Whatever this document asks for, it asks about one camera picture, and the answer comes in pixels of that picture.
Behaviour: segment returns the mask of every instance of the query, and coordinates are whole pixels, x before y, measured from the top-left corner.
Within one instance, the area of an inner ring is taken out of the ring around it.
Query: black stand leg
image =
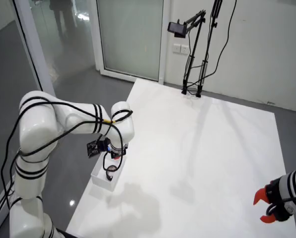
[[[188,83],[191,68],[192,68],[192,65],[193,65],[194,54],[195,54],[195,51],[196,51],[196,48],[197,48],[198,39],[199,39],[199,36],[200,36],[201,26],[202,26],[203,22],[205,22],[205,18],[202,18],[198,22],[195,23],[195,24],[199,24],[199,28],[198,28],[197,37],[196,37],[196,40],[195,40],[195,43],[194,43],[194,46],[193,46],[192,54],[189,56],[189,59],[188,59],[188,70],[186,69],[185,72],[184,72],[183,85],[182,85],[182,91],[181,91],[181,93],[184,94],[184,95],[187,94],[187,90],[188,90],[187,83]]]

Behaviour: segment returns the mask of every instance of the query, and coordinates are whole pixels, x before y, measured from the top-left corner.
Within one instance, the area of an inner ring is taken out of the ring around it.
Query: microphone stand
[[[214,1],[212,12],[211,12],[212,23],[211,23],[211,28],[210,28],[210,32],[209,32],[206,55],[204,57],[204,60],[202,61],[202,66],[200,69],[199,80],[198,80],[198,82],[199,82],[198,83],[198,90],[196,93],[196,97],[198,97],[198,98],[201,98],[201,92],[202,92],[203,85],[204,85],[205,74],[207,72],[207,67],[208,67],[208,55],[209,55],[210,41],[211,41],[211,37],[212,37],[213,28],[216,28],[218,25],[218,23],[216,22],[216,19],[218,18],[221,5],[222,5],[222,0],[215,0]]]
[[[194,58],[195,58],[194,54],[195,54],[195,51],[196,51],[196,48],[197,48],[197,43],[198,43],[200,31],[201,31],[201,26],[202,26],[202,23],[204,23],[206,21],[205,18],[204,18],[205,14],[206,14],[206,12],[204,10],[202,10],[202,11],[198,12],[195,16],[191,17],[189,20],[187,20],[187,21],[185,21],[183,23],[183,25],[191,24],[187,28],[186,34],[189,33],[191,31],[191,29],[193,29],[194,27],[199,26],[198,32],[197,32],[197,37],[196,37],[196,40],[195,40],[195,43],[194,43],[194,46],[193,46],[192,54],[189,55],[189,57],[188,57],[188,61],[187,61],[186,68],[185,68],[185,71],[184,71],[183,85],[182,85],[181,93],[185,94],[185,95],[187,94],[187,89],[188,89],[187,82],[188,82],[190,72],[191,72],[191,68],[192,68],[192,65],[193,65],[193,61],[194,61]]]

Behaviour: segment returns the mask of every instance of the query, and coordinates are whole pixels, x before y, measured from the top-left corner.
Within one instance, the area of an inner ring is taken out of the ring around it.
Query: glass panel
[[[158,80],[163,0],[98,0],[105,68]]]
[[[80,80],[77,75],[96,70],[87,0],[28,1],[59,97],[72,80]],[[73,100],[70,95],[65,99]]]
[[[25,53],[9,0],[0,0],[0,168],[6,141],[19,115],[23,95],[37,90],[33,72]],[[18,130],[9,147],[9,161],[5,166],[5,181],[9,181],[9,166],[18,150]]]

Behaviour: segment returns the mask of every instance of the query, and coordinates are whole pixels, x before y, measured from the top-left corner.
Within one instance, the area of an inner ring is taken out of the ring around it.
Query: person
[[[61,15],[62,12],[64,25],[67,33],[70,35],[74,32],[75,23],[72,14],[72,2],[71,0],[50,0],[50,10],[54,12],[55,21],[57,23],[57,28],[61,40],[63,39],[64,32],[61,25]]]

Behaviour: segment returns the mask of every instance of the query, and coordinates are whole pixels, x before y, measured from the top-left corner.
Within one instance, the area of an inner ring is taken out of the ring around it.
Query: wall socket
[[[180,53],[181,45],[180,44],[173,44],[172,51],[175,53]]]
[[[182,54],[185,54],[185,55],[187,55],[187,54],[189,54],[189,46],[186,46],[186,45],[181,45],[181,50],[180,50],[180,52],[182,53]]]

